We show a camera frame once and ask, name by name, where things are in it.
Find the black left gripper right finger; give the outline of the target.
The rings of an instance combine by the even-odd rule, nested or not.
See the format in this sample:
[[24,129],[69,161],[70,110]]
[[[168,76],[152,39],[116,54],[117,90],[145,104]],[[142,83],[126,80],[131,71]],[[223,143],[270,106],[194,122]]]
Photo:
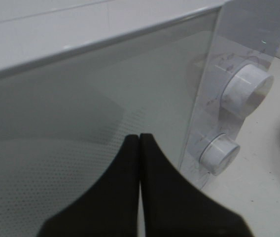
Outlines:
[[140,185],[147,237],[251,237],[237,213],[190,184],[152,134],[140,135]]

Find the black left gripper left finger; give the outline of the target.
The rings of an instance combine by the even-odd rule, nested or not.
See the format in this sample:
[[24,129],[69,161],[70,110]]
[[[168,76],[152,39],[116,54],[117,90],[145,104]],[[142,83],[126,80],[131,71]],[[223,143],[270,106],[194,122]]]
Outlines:
[[39,237],[135,237],[140,189],[139,137],[127,135],[103,175],[44,222]]

